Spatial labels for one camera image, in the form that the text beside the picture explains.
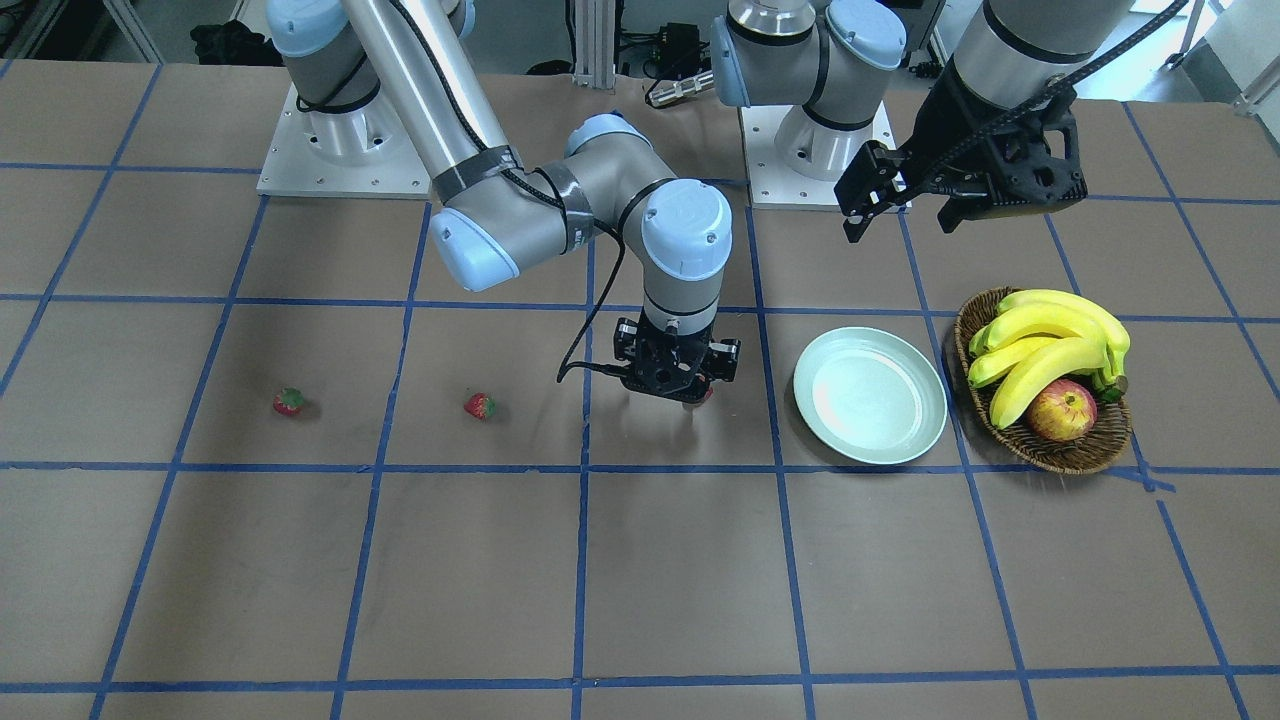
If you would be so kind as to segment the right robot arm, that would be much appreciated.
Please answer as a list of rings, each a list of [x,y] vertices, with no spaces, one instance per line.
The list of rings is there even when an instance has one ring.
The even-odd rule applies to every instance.
[[[612,364],[575,368],[626,389],[700,404],[737,374],[740,343],[713,333],[733,214],[726,196],[680,178],[613,113],[589,117],[558,161],[521,165],[462,46],[470,1],[270,1],[270,37],[311,117],[321,154],[412,149],[439,208],[429,233],[454,281],[480,292],[599,234],[643,266],[637,320],[621,319]]]

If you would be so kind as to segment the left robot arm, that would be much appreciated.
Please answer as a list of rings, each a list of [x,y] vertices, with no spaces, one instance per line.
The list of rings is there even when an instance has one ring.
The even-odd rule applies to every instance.
[[[943,232],[1039,215],[1088,188],[1070,106],[1126,1],[983,1],[896,149],[870,135],[908,47],[878,1],[731,1],[712,69],[728,106],[787,106],[777,140],[799,173],[833,183],[844,231],[922,193],[943,197]]]

